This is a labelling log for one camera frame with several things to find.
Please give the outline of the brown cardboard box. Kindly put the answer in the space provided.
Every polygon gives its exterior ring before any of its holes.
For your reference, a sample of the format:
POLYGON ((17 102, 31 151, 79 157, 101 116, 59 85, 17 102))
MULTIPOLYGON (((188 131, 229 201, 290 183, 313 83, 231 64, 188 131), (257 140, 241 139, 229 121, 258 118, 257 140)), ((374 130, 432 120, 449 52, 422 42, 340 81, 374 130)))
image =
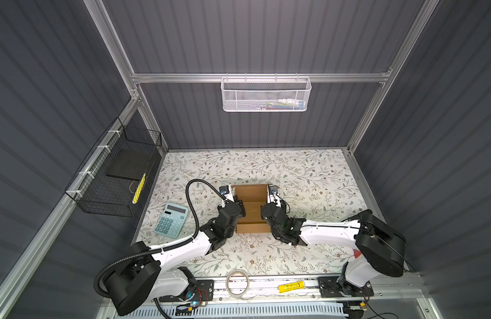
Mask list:
POLYGON ((267 185, 250 184, 232 186, 234 195, 243 202, 246 216, 237 224, 238 234, 270 233, 271 227, 261 217, 261 208, 267 204, 267 185))

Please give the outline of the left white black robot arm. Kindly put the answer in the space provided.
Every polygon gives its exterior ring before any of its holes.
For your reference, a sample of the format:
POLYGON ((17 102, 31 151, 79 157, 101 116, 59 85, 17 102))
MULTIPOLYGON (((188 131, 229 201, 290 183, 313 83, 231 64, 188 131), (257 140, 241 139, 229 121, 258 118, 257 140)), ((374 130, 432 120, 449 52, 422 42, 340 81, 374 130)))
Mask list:
POLYGON ((118 315, 130 314, 145 301, 163 296, 189 298, 196 280, 179 265, 217 251, 233 237, 238 221, 246 216, 241 200, 225 201, 218 216, 199 228, 195 238, 172 246, 149 247, 139 241, 128 256, 106 266, 94 282, 95 291, 112 300, 118 315))

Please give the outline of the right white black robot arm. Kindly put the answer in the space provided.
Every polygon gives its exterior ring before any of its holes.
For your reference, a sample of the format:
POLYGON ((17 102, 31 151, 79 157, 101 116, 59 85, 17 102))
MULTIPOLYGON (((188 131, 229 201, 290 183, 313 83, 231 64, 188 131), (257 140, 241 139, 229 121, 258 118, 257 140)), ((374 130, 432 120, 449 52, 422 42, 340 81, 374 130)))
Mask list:
POLYGON ((354 258, 344 264, 334 284, 343 296, 373 296, 372 279, 380 275, 399 278, 405 272, 406 238, 369 209, 343 222, 324 223, 290 217, 280 205, 268 203, 261 208, 261 217, 282 243, 352 249, 354 258))

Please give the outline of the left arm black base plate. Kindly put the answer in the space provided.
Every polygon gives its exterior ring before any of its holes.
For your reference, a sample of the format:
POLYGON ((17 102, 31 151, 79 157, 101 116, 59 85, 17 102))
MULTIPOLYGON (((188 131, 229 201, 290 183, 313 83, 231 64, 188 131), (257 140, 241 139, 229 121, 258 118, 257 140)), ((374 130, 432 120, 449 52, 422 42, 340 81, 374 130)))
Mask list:
POLYGON ((162 303, 212 301, 214 284, 214 280, 190 280, 188 286, 181 293, 161 296, 158 299, 162 303))

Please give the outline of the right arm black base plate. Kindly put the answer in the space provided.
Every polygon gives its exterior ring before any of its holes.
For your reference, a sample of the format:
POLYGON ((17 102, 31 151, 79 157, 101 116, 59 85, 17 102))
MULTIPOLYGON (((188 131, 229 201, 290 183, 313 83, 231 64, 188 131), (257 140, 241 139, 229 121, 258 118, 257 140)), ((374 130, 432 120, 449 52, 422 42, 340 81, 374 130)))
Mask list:
POLYGON ((323 298, 366 297, 374 296, 370 282, 363 287, 356 287, 338 276, 320 276, 317 278, 318 289, 323 298))

